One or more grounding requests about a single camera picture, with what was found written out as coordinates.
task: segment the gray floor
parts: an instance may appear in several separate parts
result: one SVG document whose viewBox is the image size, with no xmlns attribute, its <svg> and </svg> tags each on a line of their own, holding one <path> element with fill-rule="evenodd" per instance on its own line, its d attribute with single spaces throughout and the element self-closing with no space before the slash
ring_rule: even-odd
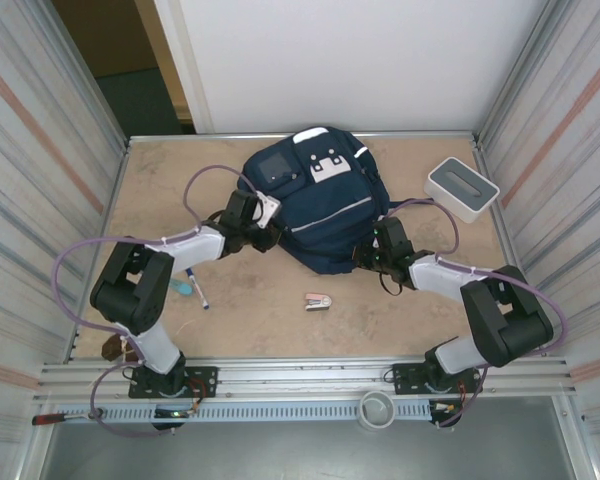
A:
<svg viewBox="0 0 600 480">
<path fill-rule="evenodd" d="M 476 402 L 455 432 L 398 422 L 185 425 L 175 437 L 128 440 L 96 425 L 61 425 L 44 479 L 574 478 L 551 400 Z"/>
</svg>

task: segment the black mount plate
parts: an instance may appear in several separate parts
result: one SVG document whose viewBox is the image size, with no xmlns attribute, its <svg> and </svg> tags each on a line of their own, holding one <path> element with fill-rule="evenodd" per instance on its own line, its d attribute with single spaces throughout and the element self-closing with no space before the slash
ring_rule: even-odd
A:
<svg viewBox="0 0 600 480">
<path fill-rule="evenodd" d="M 145 391 L 138 385 L 139 368 L 133 369 L 131 382 L 129 385 L 129 398 L 193 398 L 198 397 L 199 393 L 191 390 L 188 382 L 180 395 L 174 397 L 165 397 L 157 391 Z M 187 378 L 196 378 L 204 383 L 206 391 L 205 398 L 213 398 L 216 396 L 216 388 L 218 386 L 218 367 L 185 367 Z"/>
<path fill-rule="evenodd" d="M 464 370 L 454 375 L 444 385 L 434 388 L 429 383 L 426 367 L 422 363 L 396 363 L 392 366 L 393 383 L 396 395 L 460 394 L 460 384 L 464 384 L 467 394 L 476 391 L 480 375 L 477 370 Z"/>
</svg>

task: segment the wooden platform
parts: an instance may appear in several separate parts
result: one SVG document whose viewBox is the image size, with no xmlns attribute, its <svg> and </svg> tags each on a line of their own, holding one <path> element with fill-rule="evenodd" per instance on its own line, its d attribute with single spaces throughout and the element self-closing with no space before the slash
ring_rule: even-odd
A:
<svg viewBox="0 0 600 480">
<path fill-rule="evenodd" d="M 245 160 L 273 139 L 191 139 L 135 143 L 109 233 L 159 238 L 188 230 L 193 220 L 182 207 L 188 179 L 200 168 L 225 164 L 241 169 Z M 429 171 L 449 156 L 475 168 L 466 138 L 370 137 L 393 199 L 423 197 Z M 207 217 L 224 208 L 236 177 L 208 172 L 193 185 L 190 201 Z M 438 250 L 453 242 L 448 219 L 435 207 L 416 206 L 399 214 L 414 248 Z M 460 249 L 450 259 L 470 265 L 504 264 L 488 214 L 471 225 L 459 222 Z M 332 356 L 419 354 L 469 332 L 462 305 L 427 292 L 385 293 L 378 275 L 355 271 L 319 276 L 279 247 L 261 254 L 250 247 L 200 265 L 196 276 L 211 304 L 170 290 L 162 315 L 168 332 L 187 356 Z M 183 274 L 177 278 L 186 280 Z M 307 313 L 304 295 L 324 293 L 333 306 Z M 89 321 L 102 322 L 98 312 Z M 75 356 L 98 356 L 107 334 L 83 330 Z"/>
</svg>

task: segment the backpack zipper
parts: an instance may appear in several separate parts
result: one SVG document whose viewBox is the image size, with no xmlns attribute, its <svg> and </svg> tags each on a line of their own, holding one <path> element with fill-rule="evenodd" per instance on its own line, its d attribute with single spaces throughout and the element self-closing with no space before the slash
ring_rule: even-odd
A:
<svg viewBox="0 0 600 480">
<path fill-rule="evenodd" d="M 347 205 L 346 207 L 343 207 L 340 210 L 338 210 L 337 212 L 334 212 L 334 213 L 332 213 L 331 215 L 329 215 L 327 217 L 321 218 L 320 220 L 316 220 L 315 222 L 307 223 L 306 225 L 302 225 L 300 227 L 292 228 L 291 229 L 291 233 L 300 232 L 300 231 L 305 230 L 305 229 L 307 229 L 309 227 L 313 227 L 315 225 L 319 225 L 321 223 L 324 223 L 324 222 L 326 222 L 328 220 L 331 220 L 332 218 L 340 215 L 341 213 L 344 213 L 344 212 L 346 212 L 348 210 L 351 210 L 352 208 L 356 208 L 356 207 L 358 207 L 360 205 L 364 205 L 365 203 L 368 203 L 368 202 L 370 202 L 372 200 L 373 200 L 372 196 L 363 198 L 362 200 L 360 200 L 358 202 L 355 202 L 355 203 L 352 203 L 351 205 Z"/>
</svg>

